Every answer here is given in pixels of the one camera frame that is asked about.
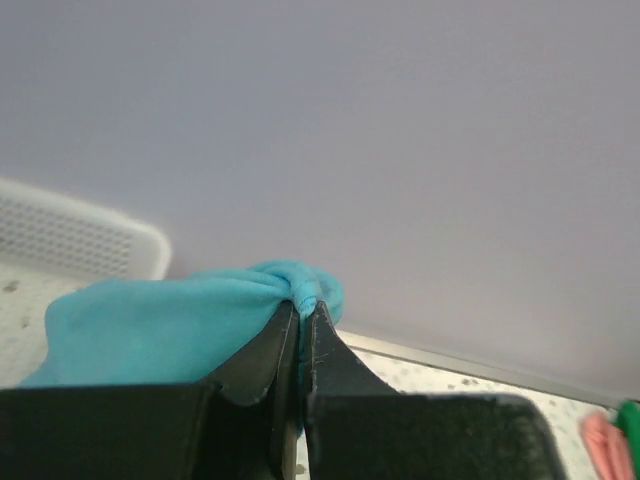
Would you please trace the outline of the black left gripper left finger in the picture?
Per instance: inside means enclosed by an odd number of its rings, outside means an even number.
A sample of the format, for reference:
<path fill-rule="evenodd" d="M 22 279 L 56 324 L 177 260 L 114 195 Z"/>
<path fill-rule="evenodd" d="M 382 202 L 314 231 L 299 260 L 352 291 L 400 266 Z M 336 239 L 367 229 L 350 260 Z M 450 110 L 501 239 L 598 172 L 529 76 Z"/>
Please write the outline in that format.
<path fill-rule="evenodd" d="M 182 384 L 5 389 L 5 479 L 290 479 L 299 317 L 282 303 L 223 365 Z"/>

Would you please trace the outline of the turquoise t shirt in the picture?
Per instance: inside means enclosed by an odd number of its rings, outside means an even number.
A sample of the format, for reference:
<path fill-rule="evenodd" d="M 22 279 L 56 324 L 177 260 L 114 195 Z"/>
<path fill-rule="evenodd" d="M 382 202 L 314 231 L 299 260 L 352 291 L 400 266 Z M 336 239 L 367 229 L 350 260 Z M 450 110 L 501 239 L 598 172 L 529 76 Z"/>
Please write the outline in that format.
<path fill-rule="evenodd" d="M 289 301 L 301 320 L 320 303 L 338 322 L 341 283 L 297 261 L 215 269 L 182 280 L 108 280 L 53 301 L 48 352 L 23 388 L 196 382 L 221 366 Z"/>

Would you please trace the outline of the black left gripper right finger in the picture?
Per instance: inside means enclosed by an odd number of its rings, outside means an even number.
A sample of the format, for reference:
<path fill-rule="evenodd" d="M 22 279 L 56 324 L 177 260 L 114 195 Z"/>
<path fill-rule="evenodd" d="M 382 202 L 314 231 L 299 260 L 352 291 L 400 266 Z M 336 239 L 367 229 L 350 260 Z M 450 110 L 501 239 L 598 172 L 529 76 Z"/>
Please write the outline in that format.
<path fill-rule="evenodd" d="M 550 426 L 530 400 L 402 393 L 339 338 L 324 303 L 306 319 L 303 338 L 311 478 L 563 478 Z"/>

